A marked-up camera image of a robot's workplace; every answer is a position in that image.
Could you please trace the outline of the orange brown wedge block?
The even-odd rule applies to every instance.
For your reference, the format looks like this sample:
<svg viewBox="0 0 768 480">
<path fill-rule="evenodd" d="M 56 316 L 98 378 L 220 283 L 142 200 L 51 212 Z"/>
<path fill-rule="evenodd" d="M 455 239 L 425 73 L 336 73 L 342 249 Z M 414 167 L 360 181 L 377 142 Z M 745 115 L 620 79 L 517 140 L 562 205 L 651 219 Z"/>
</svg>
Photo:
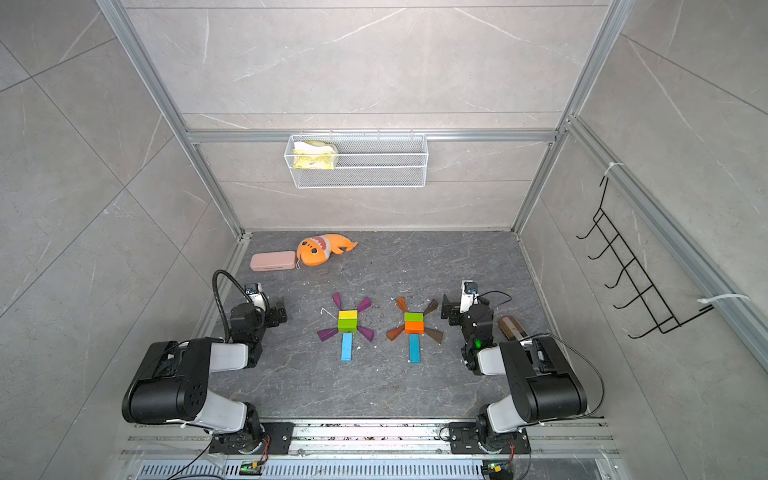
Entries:
<svg viewBox="0 0 768 480">
<path fill-rule="evenodd" d="M 398 308 L 399 308 L 399 309 L 400 309 L 402 312 L 404 312 L 404 313 L 408 313 L 408 312 L 409 312 L 409 310 L 408 310 L 408 308 L 407 308 L 407 305 L 406 305 L 406 302 L 405 302 L 405 298 L 404 298 L 404 297 L 399 297 L 399 298 L 396 300 L 396 304 L 397 304 Z"/>
</svg>

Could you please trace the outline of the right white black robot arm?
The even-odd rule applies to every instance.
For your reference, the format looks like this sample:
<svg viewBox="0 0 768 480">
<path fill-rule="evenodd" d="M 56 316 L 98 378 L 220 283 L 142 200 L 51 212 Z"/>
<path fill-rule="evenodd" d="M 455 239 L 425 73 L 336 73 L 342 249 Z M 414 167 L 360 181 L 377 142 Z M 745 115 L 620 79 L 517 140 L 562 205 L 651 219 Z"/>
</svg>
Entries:
<svg viewBox="0 0 768 480">
<path fill-rule="evenodd" d="M 509 388 L 505 397 L 480 408 L 472 426 L 449 425 L 451 438 L 465 448 L 504 452 L 515 446 L 529 425 L 587 414 L 586 390 L 553 336 L 495 342 L 493 311 L 477 295 L 459 302 L 444 297 L 441 317 L 461 328 L 462 360 L 468 370 L 477 376 L 503 377 Z"/>
</svg>

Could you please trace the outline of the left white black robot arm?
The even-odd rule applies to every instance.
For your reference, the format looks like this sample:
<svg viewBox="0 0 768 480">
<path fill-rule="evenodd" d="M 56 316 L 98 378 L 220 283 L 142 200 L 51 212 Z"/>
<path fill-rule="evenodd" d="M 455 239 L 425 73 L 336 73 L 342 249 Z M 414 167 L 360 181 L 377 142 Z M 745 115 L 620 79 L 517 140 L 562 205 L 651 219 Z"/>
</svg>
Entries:
<svg viewBox="0 0 768 480">
<path fill-rule="evenodd" d="M 278 301 L 265 311 L 241 304 L 231 314 L 231 343 L 203 337 L 151 344 L 124 395 L 122 416 L 133 424 L 200 428 L 211 435 L 211 454 L 284 455 L 293 423 L 263 423 L 254 405 L 209 388 L 214 373 L 257 365 L 266 329 L 287 321 L 284 304 Z"/>
</svg>

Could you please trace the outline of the small teal block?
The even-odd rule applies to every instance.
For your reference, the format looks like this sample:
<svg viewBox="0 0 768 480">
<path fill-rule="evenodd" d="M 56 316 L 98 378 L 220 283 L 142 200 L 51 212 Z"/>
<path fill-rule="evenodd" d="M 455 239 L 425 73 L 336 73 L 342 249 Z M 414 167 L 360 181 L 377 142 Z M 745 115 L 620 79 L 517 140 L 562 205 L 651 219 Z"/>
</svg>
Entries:
<svg viewBox="0 0 768 480">
<path fill-rule="evenodd" d="M 411 364 L 421 363 L 421 345 L 419 334 L 409 335 L 409 362 Z"/>
</svg>

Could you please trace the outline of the reddish brown wedge block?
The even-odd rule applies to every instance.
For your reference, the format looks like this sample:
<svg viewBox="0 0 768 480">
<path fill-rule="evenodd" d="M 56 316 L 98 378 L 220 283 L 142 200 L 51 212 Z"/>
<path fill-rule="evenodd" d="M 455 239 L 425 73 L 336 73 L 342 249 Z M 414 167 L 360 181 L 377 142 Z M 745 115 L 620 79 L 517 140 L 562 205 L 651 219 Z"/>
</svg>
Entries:
<svg viewBox="0 0 768 480">
<path fill-rule="evenodd" d="M 394 328 L 394 329 L 391 329 L 391 330 L 387 331 L 386 332 L 386 337 L 390 341 L 394 341 L 400 334 L 402 334 L 404 332 L 404 330 L 405 330 L 405 326 L 404 325 L 400 325 L 397 328 Z"/>
</svg>

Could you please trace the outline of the light blue eraser block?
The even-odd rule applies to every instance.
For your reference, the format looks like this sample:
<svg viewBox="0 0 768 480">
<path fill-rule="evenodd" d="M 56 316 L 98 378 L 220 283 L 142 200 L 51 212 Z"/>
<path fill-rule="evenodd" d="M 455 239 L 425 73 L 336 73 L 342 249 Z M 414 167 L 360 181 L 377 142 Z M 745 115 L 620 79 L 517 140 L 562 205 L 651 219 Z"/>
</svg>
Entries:
<svg viewBox="0 0 768 480">
<path fill-rule="evenodd" d="M 351 332 L 344 332 L 342 336 L 341 355 L 340 355 L 342 362 L 351 361 L 352 344 L 353 344 L 353 334 Z"/>
</svg>

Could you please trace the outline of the dark walnut wedge block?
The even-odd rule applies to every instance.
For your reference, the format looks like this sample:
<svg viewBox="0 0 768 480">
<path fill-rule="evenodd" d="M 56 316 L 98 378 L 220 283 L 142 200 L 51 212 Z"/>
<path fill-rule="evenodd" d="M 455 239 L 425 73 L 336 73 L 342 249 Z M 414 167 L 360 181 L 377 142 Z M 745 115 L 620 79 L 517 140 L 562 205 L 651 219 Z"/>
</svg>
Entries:
<svg viewBox="0 0 768 480">
<path fill-rule="evenodd" d="M 432 299 L 427 305 L 427 307 L 424 309 L 423 314 L 427 315 L 435 311 L 438 308 L 438 306 L 439 306 L 439 303 L 435 299 Z"/>
</svg>

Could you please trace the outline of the dark brown wedge block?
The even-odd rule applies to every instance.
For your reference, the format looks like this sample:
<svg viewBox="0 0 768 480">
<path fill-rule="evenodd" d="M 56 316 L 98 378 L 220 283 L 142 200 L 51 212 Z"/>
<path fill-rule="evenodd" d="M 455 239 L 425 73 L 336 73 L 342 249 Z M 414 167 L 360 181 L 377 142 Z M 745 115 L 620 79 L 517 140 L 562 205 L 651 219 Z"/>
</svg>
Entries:
<svg viewBox="0 0 768 480">
<path fill-rule="evenodd" d="M 424 334 L 438 344 L 441 344 L 443 342 L 444 334 L 442 331 L 432 329 L 432 328 L 424 328 Z"/>
</svg>

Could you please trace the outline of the green rectangular block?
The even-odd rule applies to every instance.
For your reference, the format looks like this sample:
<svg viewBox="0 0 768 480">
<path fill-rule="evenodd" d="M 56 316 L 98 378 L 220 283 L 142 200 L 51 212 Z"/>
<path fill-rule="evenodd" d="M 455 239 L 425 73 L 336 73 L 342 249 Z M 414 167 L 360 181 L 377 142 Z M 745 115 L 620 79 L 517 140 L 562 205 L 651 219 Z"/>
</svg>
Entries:
<svg viewBox="0 0 768 480">
<path fill-rule="evenodd" d="M 356 318 L 339 318 L 337 328 L 343 333 L 353 333 L 358 328 L 358 320 Z"/>
</svg>

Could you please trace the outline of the orange rectangular block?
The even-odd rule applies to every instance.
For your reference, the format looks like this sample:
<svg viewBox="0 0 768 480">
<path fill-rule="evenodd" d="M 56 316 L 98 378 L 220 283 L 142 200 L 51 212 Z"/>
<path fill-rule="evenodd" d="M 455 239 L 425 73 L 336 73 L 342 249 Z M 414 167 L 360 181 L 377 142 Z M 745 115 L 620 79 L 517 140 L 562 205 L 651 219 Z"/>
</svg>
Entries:
<svg viewBox="0 0 768 480">
<path fill-rule="evenodd" d="M 423 321 L 406 321 L 404 332 L 407 334 L 421 335 L 425 331 Z"/>
</svg>

